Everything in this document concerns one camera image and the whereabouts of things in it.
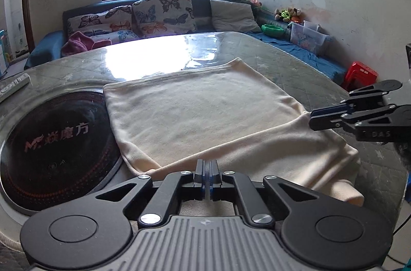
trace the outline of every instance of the green bowl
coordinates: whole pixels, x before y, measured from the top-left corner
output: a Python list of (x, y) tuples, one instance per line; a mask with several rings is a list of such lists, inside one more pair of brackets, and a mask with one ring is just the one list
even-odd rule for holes
[(263, 24), (261, 30), (264, 34), (274, 38), (280, 38), (284, 35), (284, 29), (279, 26)]

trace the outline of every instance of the transparent plastic container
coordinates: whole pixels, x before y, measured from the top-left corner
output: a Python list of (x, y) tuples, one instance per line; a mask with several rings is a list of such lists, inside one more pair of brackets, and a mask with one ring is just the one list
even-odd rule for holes
[(309, 22), (309, 21), (304, 21), (304, 27), (309, 28), (309, 29), (314, 30), (314, 31), (318, 31), (318, 32), (320, 30), (320, 24), (315, 24), (315, 23)]
[(304, 27), (297, 23), (291, 26), (290, 42), (306, 49), (317, 56), (325, 54), (332, 37), (321, 34), (313, 29)]

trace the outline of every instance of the sofa backrest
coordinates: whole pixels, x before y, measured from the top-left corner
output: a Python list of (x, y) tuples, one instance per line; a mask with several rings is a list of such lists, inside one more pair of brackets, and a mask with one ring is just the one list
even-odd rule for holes
[[(108, 0), (108, 1), (98, 2), (96, 4), (92, 4), (89, 6), (79, 7), (79, 8), (70, 9), (68, 11), (65, 11), (63, 12), (63, 15), (62, 15), (64, 34), (67, 37), (67, 20), (69, 18), (72, 18), (74, 16), (79, 16), (79, 15), (85, 15), (85, 14), (102, 13), (114, 7), (132, 5), (136, 1), (139, 1), (139, 0)], [(210, 0), (191, 0), (191, 1), (193, 4), (194, 18), (211, 17)]]

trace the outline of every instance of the red plastic stool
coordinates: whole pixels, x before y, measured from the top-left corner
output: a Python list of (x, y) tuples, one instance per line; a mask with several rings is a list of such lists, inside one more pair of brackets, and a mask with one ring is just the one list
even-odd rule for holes
[(376, 71), (364, 65), (362, 62), (354, 61), (348, 69), (341, 87), (346, 91), (351, 91), (356, 89), (358, 83), (361, 84), (358, 88), (375, 83), (377, 77), (378, 73)]

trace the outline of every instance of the teddy bear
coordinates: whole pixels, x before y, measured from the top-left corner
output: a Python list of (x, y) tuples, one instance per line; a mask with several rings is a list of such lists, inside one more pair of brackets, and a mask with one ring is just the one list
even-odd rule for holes
[(300, 9), (287, 8), (282, 11), (276, 9), (274, 11), (274, 14), (276, 21), (301, 23), (301, 19), (299, 18), (299, 16), (301, 15)]

